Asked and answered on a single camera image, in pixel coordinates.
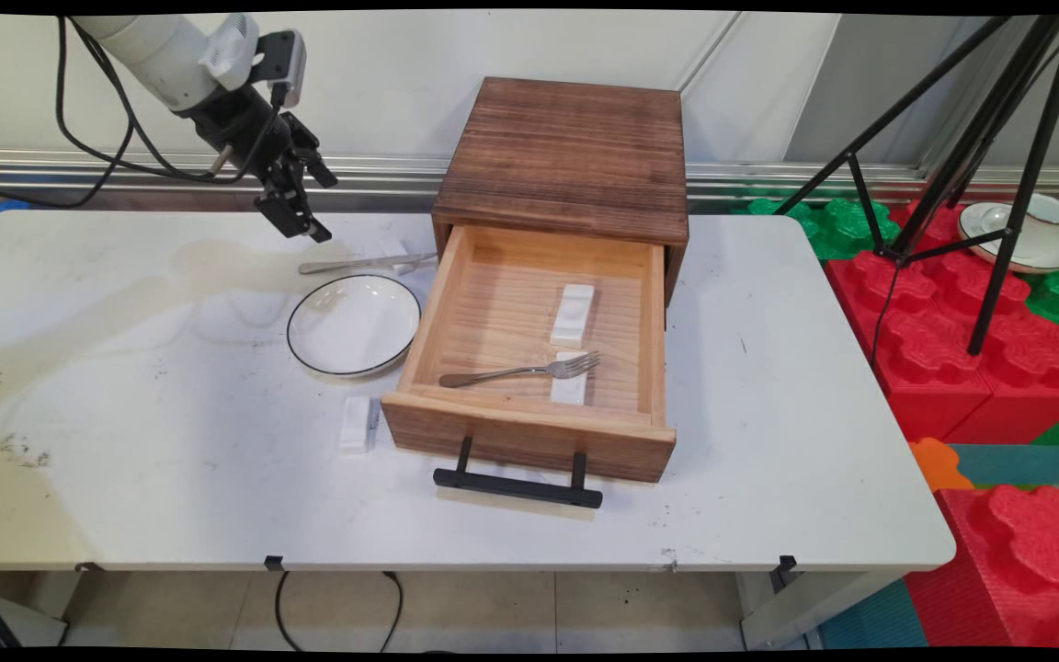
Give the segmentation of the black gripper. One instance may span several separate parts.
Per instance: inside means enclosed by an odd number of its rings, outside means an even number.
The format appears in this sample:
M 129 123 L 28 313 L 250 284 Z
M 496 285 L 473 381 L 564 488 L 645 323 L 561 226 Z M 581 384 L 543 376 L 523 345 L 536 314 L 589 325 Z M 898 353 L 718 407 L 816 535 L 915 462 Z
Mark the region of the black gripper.
M 252 86 L 217 89 L 182 117 L 215 151 L 230 148 L 228 163 L 264 183 L 254 205 L 283 237 L 328 241 L 331 232 L 312 214 L 303 180 L 306 173 L 321 187 L 336 186 L 339 180 L 319 154 L 318 138 L 293 113 L 280 117 L 290 88 L 270 85 L 269 91 L 270 99 L 264 99 Z

